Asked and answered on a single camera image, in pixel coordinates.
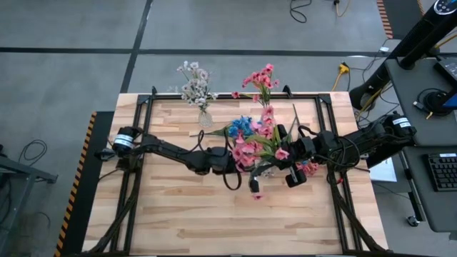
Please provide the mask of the flared clear glass vase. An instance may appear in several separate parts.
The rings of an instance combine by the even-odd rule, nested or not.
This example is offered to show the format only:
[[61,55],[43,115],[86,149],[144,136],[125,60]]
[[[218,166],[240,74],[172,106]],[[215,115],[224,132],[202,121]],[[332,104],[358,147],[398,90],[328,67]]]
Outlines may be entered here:
[[212,115],[207,110],[204,110],[204,109],[201,109],[199,111],[198,122],[201,127],[205,127],[205,128],[211,127],[214,124]]

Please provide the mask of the black aluminium rig frame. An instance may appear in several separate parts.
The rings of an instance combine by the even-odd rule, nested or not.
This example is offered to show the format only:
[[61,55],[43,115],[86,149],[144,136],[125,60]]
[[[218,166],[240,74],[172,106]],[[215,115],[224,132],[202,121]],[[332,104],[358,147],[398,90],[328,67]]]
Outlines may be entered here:
[[[274,93],[271,103],[278,123],[293,141],[301,126],[332,131],[339,136],[355,131],[340,124],[334,101],[344,92],[327,94]],[[178,94],[122,94],[110,130],[112,143],[120,128],[132,126],[159,139],[192,149],[198,139],[197,111]],[[203,148],[234,142],[205,136]],[[121,175],[110,175],[110,168]],[[376,201],[367,186],[362,203],[351,197],[344,172],[321,167],[317,177],[289,188],[289,169],[277,168],[275,179],[258,177],[262,198],[253,198],[249,174],[202,176],[182,163],[145,153],[134,158],[114,157],[102,166],[93,208],[79,257],[124,256],[264,256],[283,254],[343,254],[366,256],[382,252],[366,230],[357,210],[374,211]]]

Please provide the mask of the grey metal cart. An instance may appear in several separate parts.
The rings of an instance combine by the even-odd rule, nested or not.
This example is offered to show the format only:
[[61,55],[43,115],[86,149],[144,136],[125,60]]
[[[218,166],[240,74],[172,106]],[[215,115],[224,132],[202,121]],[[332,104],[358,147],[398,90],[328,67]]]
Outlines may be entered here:
[[58,176],[12,160],[2,150],[0,144],[0,257],[6,257],[35,183],[56,183]]

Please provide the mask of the dark laptop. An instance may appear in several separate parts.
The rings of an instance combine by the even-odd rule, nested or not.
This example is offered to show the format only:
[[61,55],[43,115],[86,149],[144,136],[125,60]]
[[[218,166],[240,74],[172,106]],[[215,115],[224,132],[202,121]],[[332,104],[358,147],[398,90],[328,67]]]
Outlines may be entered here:
[[441,59],[433,67],[447,82],[457,88],[457,58]]

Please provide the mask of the black keyboard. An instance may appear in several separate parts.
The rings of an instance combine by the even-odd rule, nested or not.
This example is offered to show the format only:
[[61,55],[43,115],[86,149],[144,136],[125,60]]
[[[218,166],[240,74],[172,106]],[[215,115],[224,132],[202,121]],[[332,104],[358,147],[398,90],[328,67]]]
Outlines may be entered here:
[[457,153],[430,153],[423,156],[434,191],[457,191]]

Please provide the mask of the white paper sheet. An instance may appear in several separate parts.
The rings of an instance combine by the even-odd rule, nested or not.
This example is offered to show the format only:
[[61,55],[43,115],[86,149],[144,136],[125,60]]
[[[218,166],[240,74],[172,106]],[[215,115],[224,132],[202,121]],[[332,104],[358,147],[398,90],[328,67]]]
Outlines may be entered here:
[[397,182],[396,172],[391,157],[368,169],[372,181]]

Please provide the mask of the black mat yellow striped edge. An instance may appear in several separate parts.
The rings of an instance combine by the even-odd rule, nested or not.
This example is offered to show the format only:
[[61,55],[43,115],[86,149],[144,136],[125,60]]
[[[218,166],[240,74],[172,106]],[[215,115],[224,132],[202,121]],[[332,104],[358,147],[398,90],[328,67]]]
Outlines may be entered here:
[[112,111],[91,114],[53,257],[82,252],[102,166],[95,153],[106,146],[113,117]]

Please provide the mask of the dark mat orange striped edge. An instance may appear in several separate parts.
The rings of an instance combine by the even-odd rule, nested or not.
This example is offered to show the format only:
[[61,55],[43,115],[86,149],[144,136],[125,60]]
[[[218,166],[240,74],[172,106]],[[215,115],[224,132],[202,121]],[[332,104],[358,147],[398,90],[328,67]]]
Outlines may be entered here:
[[388,39],[403,39],[425,14],[421,0],[376,0]]

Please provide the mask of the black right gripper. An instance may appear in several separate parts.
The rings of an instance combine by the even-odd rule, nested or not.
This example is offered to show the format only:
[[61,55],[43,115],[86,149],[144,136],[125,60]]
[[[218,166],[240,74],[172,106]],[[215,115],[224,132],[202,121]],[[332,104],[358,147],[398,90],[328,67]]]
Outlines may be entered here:
[[[276,126],[278,135],[281,140],[288,136],[288,132],[283,124]],[[287,143],[288,157],[287,161],[290,164],[298,163],[301,161],[309,160],[315,155],[322,153],[323,145],[321,142],[321,134],[318,133],[314,137],[304,136],[296,139],[295,141]]]

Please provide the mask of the black desk beam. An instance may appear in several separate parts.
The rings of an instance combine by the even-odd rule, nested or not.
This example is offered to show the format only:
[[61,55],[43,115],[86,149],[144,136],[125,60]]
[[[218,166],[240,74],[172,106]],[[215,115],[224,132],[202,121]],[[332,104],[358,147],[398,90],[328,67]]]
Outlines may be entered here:
[[368,168],[372,168],[373,166],[379,164],[380,162],[384,161],[387,158],[390,158],[397,153],[400,154],[400,160],[402,166],[409,170],[410,165],[407,164],[406,157],[402,153],[402,149],[407,147],[407,146],[415,146],[416,143],[413,139],[409,141],[392,141],[388,143],[384,143],[380,146],[378,146],[373,153],[370,153],[368,155],[368,158],[366,159],[366,164]]

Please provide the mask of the grey desk with laptop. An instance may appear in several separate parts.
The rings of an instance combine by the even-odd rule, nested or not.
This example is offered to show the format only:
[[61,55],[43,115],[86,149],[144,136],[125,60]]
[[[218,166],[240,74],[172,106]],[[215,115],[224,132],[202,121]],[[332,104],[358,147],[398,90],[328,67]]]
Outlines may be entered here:
[[403,69],[397,60],[385,62],[401,109],[417,130],[419,146],[457,146],[457,119],[454,112],[439,116],[426,107],[427,94],[450,91],[452,86],[434,69],[436,60],[422,59],[412,69]]

